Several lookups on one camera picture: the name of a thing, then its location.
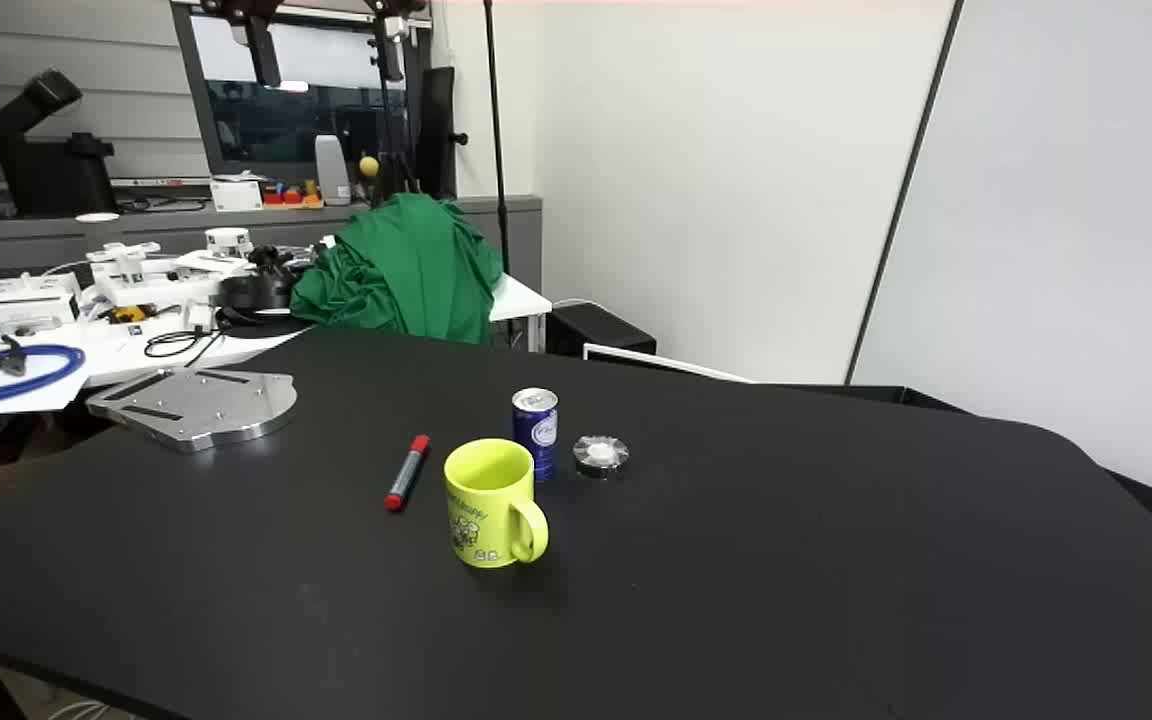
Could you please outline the red marker pen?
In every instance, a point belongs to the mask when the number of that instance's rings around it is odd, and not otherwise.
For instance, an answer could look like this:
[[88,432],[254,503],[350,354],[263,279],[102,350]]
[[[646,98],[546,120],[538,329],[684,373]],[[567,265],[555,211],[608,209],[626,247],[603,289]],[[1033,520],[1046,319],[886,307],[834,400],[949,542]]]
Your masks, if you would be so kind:
[[413,484],[417,484],[417,475],[419,475],[419,466],[423,466],[423,458],[430,458],[430,443],[433,443],[430,432],[413,437],[408,458],[405,458],[398,479],[391,479],[390,491],[385,491],[385,513],[402,513],[402,509],[408,503],[408,491],[413,491]]

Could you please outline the yellow mug cup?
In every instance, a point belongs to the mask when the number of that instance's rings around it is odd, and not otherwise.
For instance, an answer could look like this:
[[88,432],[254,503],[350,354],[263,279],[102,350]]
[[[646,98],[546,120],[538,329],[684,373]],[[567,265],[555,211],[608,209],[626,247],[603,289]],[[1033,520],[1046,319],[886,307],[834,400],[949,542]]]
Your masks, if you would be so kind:
[[461,564],[538,564],[554,528],[538,503],[531,451],[506,437],[468,441],[446,461],[447,533]]

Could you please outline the blue drink can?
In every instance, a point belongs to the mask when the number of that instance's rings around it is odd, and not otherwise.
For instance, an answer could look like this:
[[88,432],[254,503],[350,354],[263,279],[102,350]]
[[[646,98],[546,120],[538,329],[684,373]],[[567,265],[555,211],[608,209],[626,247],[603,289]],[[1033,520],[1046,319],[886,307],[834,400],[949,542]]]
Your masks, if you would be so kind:
[[531,472],[539,479],[555,475],[559,395],[554,387],[511,392],[511,441],[531,451]]

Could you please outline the small round silver object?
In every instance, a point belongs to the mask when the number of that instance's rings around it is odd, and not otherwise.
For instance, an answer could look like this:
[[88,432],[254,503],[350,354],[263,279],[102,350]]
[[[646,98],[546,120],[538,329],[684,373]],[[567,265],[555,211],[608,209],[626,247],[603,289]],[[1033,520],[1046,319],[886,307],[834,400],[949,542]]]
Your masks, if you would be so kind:
[[580,472],[608,475],[629,466],[629,443],[621,437],[580,437],[573,461]]

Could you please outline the black vertical pole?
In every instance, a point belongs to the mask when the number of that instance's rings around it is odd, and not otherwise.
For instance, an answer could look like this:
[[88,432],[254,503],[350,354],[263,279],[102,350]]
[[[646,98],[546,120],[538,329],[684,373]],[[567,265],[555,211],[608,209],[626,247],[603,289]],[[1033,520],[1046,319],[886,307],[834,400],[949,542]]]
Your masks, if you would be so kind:
[[510,169],[506,169],[506,129],[501,129],[496,0],[482,0],[482,20],[484,20],[484,67],[487,67],[487,129],[491,129],[501,268],[510,274],[511,268],[511,226],[510,226]]

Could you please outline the green cloth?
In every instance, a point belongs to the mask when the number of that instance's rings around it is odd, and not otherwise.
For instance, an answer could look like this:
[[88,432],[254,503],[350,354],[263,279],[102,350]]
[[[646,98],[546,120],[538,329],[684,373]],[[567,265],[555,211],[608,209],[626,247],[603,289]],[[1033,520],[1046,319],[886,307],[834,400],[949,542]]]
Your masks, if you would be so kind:
[[458,205],[398,194],[338,233],[289,307],[333,329],[484,344],[501,279],[501,254]]

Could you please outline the computer monitor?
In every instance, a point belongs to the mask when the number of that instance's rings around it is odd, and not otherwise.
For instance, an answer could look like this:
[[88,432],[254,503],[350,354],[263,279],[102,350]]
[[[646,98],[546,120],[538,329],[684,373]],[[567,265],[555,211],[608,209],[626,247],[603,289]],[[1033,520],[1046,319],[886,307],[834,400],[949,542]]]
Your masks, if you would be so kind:
[[213,177],[308,179],[319,137],[338,137],[350,159],[413,159],[433,53],[423,16],[286,0],[244,26],[222,0],[172,0],[172,29]]

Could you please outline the white mechanical parts assembly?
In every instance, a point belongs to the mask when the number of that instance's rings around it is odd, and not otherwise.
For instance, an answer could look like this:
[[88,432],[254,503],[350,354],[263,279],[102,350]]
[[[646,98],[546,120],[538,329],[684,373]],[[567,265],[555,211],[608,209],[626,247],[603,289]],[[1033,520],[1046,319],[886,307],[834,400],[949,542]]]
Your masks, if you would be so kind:
[[222,283],[247,277],[254,254],[247,228],[210,228],[206,245],[181,258],[163,258],[155,241],[108,241],[71,265],[3,277],[0,332],[59,332],[133,307],[213,329]]

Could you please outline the black microscope stand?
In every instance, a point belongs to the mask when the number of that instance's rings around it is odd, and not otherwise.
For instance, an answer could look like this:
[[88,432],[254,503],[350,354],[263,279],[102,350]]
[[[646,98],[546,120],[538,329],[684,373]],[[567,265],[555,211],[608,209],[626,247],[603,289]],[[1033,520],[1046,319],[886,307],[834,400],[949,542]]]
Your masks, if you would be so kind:
[[33,142],[33,129],[77,105],[80,88],[45,67],[0,110],[0,166],[20,217],[111,211],[111,146],[92,133]]

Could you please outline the white side table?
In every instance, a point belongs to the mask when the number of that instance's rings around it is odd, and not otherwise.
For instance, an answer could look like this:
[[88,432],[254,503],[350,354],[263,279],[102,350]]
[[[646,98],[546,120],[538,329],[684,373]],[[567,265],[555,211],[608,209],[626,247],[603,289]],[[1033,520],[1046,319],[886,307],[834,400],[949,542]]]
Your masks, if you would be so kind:
[[280,344],[289,344],[289,332],[189,332],[181,314],[148,326],[80,319],[23,340],[23,373],[0,373],[0,418],[59,412],[83,387],[111,387],[181,368],[244,365]]

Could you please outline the grey metal base plate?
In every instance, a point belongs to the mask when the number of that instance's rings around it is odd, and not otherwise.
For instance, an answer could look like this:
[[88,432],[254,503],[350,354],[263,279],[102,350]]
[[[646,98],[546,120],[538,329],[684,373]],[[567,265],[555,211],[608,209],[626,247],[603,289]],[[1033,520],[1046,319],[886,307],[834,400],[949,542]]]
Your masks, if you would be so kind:
[[183,451],[268,437],[298,410],[289,373],[159,373],[98,392],[88,410]]

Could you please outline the black diagonal wall strip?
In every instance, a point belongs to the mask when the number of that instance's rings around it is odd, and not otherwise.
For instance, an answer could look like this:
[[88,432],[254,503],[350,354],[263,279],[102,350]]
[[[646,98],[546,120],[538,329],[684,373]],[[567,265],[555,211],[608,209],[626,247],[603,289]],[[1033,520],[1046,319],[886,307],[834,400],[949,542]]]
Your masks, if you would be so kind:
[[880,258],[875,258],[875,268],[874,268],[874,279],[868,279],[868,291],[865,291],[860,326],[857,326],[857,338],[852,338],[852,350],[847,350],[845,383],[852,383],[857,373],[860,373],[865,340],[874,332],[874,318],[875,318],[875,304],[880,304],[880,291],[886,291],[886,277],[887,277],[887,265],[894,265],[894,254],[898,254],[898,236],[902,236],[902,226],[906,226],[908,194],[912,194],[919,159],[926,159],[926,142],[929,142],[933,120],[935,120],[935,105],[940,105],[945,71],[949,71],[958,37],[960,37],[963,4],[970,0],[949,0],[945,32],[940,32],[940,44],[935,44],[935,58],[933,58],[933,76],[929,76],[929,88],[926,88],[926,101],[919,101],[916,133],[912,133],[912,146],[908,146],[908,156],[906,156],[906,172],[902,172],[902,185],[898,185],[898,197],[894,197],[894,211],[887,211],[887,226],[886,226],[886,245],[880,245]]

